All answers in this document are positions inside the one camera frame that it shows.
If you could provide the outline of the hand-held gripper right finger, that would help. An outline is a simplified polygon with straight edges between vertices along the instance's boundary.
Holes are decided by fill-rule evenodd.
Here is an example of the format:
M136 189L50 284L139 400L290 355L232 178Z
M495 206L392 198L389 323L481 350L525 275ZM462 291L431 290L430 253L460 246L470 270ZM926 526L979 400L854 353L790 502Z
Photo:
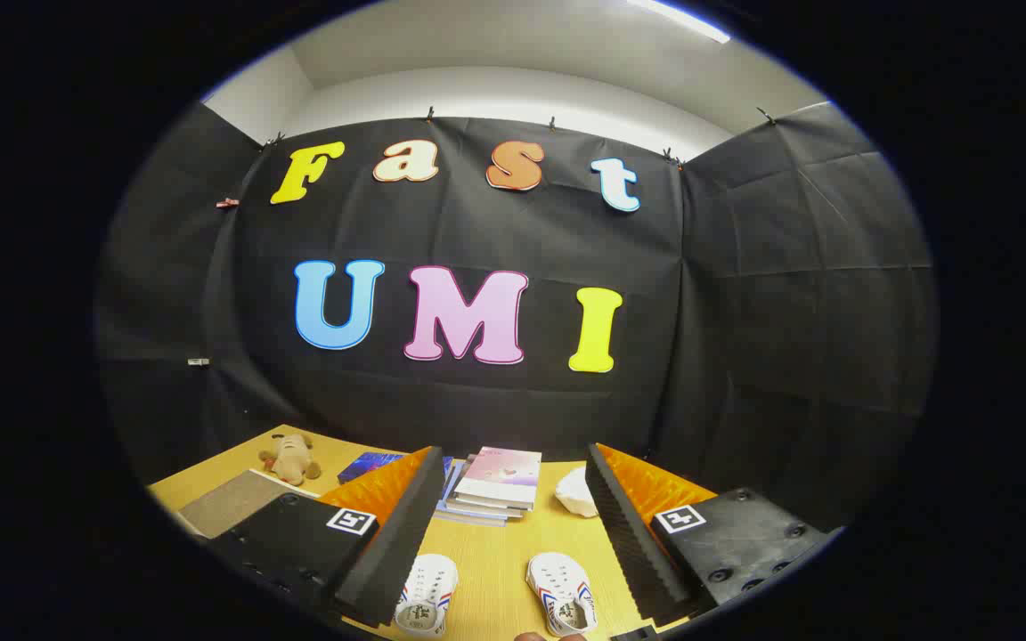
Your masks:
M760 491L708 491L603 443L588 447L585 482L639 615L656 626L735 604L832 540Z

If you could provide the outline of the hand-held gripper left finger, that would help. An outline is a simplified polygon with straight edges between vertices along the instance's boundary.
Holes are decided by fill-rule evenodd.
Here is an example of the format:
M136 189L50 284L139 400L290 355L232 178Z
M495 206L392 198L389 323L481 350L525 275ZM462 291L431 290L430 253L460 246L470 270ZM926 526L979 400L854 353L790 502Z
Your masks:
M320 498L284 491L208 540L216 559L322 620L394 619L444 482L428 446Z

